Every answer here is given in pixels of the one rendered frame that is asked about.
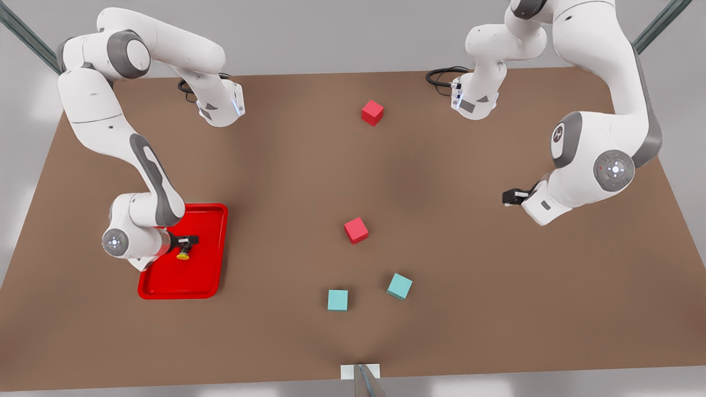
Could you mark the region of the red cube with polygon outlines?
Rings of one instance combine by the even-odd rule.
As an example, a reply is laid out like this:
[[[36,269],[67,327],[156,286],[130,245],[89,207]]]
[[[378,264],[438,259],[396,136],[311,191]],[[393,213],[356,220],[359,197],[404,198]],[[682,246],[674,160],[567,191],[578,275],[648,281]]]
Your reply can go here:
[[[353,245],[367,239],[369,236],[369,231],[361,218],[351,219],[344,224],[344,229],[346,236]]]
[[[369,100],[361,109],[361,118],[371,126],[376,126],[384,115],[384,107]]]

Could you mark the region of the red plastic tray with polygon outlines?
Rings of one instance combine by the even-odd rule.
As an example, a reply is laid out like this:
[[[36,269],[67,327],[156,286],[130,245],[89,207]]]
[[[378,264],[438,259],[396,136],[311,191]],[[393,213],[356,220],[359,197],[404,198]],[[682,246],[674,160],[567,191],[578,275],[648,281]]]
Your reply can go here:
[[[138,294],[143,299],[203,299],[219,287],[227,228],[227,206],[221,203],[187,203],[181,221],[169,232],[195,235],[197,244],[183,259],[181,247],[159,257],[140,274]]]

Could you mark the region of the silver frame post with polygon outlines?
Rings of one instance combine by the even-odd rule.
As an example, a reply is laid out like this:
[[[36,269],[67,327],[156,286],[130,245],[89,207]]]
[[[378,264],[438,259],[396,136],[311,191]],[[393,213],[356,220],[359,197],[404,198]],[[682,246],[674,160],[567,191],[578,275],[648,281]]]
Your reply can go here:
[[[668,5],[646,26],[632,42],[638,55],[641,53],[692,3],[693,0],[670,0]]]
[[[30,29],[10,8],[0,0],[0,23],[2,23],[15,37],[24,43],[45,65],[61,74],[60,65],[55,51],[50,48],[32,29]]]
[[[367,365],[354,365],[354,375],[355,397],[388,397]]]

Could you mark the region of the white post foot plate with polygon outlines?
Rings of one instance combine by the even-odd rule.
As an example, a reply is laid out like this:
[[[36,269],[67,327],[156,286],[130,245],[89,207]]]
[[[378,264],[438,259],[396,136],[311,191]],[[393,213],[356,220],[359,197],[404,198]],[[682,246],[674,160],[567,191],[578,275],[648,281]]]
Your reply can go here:
[[[360,364],[346,364],[346,365],[341,365],[340,366],[340,379],[355,379],[355,368],[359,367]],[[371,374],[377,378],[380,379],[381,377],[381,368],[380,364],[378,363],[368,363],[368,364],[362,364],[363,367],[367,367]]]

